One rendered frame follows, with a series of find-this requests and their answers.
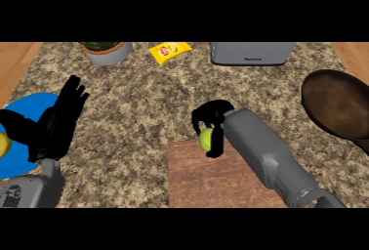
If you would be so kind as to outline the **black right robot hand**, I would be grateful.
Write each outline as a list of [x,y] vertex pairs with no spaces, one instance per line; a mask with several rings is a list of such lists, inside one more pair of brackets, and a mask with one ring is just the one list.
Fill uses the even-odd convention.
[[191,111],[191,125],[199,137],[205,128],[212,128],[212,147],[205,151],[206,157],[217,158],[222,154],[222,128],[224,114],[233,110],[233,105],[225,100],[212,100]]

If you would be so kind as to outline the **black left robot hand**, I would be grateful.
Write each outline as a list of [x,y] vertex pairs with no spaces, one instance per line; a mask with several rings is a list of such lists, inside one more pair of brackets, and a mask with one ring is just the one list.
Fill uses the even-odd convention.
[[[45,109],[33,123],[35,142],[29,143],[29,162],[44,158],[59,160],[66,155],[88,97],[81,78],[70,75],[54,105]],[[0,124],[5,125],[17,118],[22,116],[14,111],[0,110]]]

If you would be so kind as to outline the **green pear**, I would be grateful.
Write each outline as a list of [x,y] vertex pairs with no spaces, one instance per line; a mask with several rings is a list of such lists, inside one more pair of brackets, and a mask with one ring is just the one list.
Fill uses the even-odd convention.
[[199,135],[199,145],[203,151],[209,151],[212,147],[212,128],[205,128]]

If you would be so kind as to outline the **brown wooden cutting board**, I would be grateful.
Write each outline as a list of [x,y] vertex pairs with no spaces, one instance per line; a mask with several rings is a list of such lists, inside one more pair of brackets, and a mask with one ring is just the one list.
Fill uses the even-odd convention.
[[171,143],[166,169],[172,208],[284,208],[228,143],[219,158],[205,156],[196,140]]

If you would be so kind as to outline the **blue plate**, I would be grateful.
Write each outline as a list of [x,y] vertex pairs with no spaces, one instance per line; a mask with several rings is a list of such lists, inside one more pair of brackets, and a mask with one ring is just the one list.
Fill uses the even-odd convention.
[[16,177],[35,168],[29,162],[29,143],[35,142],[33,123],[45,109],[54,105],[57,95],[33,93],[11,101],[4,110],[14,111],[22,118],[0,124],[0,133],[5,133],[11,145],[7,153],[0,157],[0,179]]

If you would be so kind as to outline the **yellow fruit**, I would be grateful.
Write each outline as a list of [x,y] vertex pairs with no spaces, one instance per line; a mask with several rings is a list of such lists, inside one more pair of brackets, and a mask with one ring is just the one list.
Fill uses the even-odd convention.
[[0,133],[0,158],[7,154],[11,147],[11,140],[8,139],[5,133]]

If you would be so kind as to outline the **yellow chip bag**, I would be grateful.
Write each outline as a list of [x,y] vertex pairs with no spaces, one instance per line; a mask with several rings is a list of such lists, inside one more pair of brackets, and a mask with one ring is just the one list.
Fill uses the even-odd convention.
[[157,64],[163,64],[166,60],[190,50],[191,47],[186,42],[162,42],[149,48]]

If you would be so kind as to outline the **grey plant pot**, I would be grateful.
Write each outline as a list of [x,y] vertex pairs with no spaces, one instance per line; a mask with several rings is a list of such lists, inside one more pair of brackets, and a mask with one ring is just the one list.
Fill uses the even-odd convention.
[[91,51],[85,46],[81,46],[81,48],[93,63],[113,65],[126,59],[132,51],[132,43],[121,42],[113,48],[103,51]]

